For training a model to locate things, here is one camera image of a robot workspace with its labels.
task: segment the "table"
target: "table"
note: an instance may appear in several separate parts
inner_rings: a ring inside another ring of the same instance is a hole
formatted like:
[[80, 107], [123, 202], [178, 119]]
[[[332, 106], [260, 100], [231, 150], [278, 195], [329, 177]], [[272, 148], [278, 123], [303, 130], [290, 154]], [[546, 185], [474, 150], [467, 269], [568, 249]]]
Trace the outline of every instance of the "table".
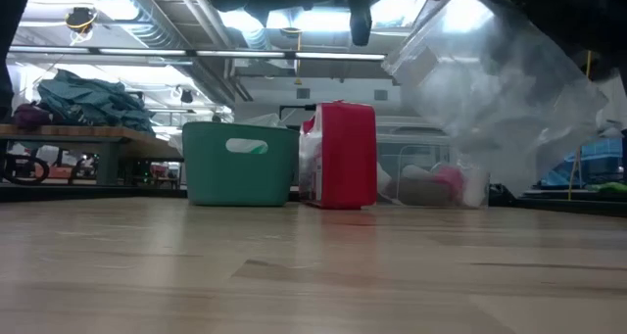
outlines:
[[97, 184], [118, 184], [120, 160], [126, 168], [133, 161], [182, 162], [183, 157], [168, 142], [126, 127], [41, 126], [33, 131], [14, 124], [0, 124], [0, 162], [10, 141], [39, 142], [66, 150], [99, 155]]

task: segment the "red box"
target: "red box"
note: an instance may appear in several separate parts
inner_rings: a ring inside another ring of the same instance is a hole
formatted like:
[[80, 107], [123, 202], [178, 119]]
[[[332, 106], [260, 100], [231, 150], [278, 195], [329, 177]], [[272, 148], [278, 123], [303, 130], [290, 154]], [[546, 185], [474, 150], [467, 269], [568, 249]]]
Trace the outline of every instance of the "red box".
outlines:
[[301, 201], [325, 209], [360, 209], [376, 201], [376, 122], [368, 105], [317, 106], [303, 122]]

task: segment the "translucent plastic bag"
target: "translucent plastic bag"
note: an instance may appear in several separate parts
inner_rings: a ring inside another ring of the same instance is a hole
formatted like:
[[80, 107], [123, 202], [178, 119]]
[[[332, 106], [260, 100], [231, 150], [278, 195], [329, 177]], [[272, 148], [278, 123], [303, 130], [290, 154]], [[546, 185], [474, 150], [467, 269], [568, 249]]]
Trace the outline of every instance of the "translucent plastic bag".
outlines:
[[514, 195], [597, 135], [607, 103], [523, 15], [487, 0], [445, 0], [383, 64], [410, 104]]

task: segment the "light wood floor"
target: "light wood floor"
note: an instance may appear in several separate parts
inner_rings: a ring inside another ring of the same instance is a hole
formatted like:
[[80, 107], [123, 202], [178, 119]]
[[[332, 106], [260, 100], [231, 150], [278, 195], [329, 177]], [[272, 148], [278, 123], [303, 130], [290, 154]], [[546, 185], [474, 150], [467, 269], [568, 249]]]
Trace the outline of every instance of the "light wood floor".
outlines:
[[0, 204], [1, 333], [627, 333], [627, 219]]

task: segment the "pile of clothes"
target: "pile of clothes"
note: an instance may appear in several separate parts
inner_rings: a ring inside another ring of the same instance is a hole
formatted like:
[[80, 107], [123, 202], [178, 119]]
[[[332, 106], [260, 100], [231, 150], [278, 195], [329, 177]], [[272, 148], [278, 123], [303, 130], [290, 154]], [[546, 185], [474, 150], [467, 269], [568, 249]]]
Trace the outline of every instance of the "pile of clothes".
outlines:
[[154, 113], [144, 109], [141, 97], [125, 92], [122, 83], [84, 79], [59, 70], [37, 88], [41, 101], [24, 104], [14, 113], [19, 128], [44, 124], [124, 126], [155, 135], [150, 123]]

